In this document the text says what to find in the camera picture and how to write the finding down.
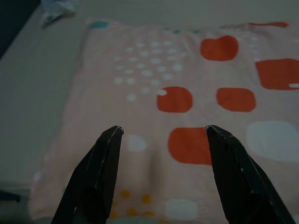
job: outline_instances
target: white rounded square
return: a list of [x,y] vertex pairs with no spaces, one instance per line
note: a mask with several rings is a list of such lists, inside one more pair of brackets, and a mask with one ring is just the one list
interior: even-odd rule
[[171,199],[166,202],[165,215],[172,220],[192,221],[198,218],[198,207],[189,200]]

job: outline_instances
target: cloth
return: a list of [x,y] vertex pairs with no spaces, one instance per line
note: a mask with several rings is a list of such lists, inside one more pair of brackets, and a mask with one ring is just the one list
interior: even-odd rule
[[111,218],[227,223],[204,127],[237,137],[299,214],[299,24],[206,30],[90,20],[61,120],[34,177],[33,218],[53,216],[99,135],[124,128]]

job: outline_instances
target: teal spot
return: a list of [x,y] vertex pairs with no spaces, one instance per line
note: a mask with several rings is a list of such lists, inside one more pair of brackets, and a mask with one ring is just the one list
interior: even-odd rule
[[92,25],[91,25],[91,29],[104,29],[104,28],[107,28],[109,26],[109,22],[94,22]]

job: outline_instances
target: pink cloth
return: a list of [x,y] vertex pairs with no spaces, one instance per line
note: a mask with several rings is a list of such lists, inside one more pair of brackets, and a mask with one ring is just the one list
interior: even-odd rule
[[235,135],[299,214],[299,25],[203,31],[93,21],[30,197],[55,214],[72,171],[100,134],[120,125],[111,217],[227,223],[203,127]]

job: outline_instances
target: plastic bag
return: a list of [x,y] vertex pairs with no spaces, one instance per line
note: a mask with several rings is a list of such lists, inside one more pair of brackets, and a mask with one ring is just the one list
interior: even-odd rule
[[54,22],[63,16],[74,15],[79,0],[41,0],[44,8],[44,14],[42,19],[43,26]]

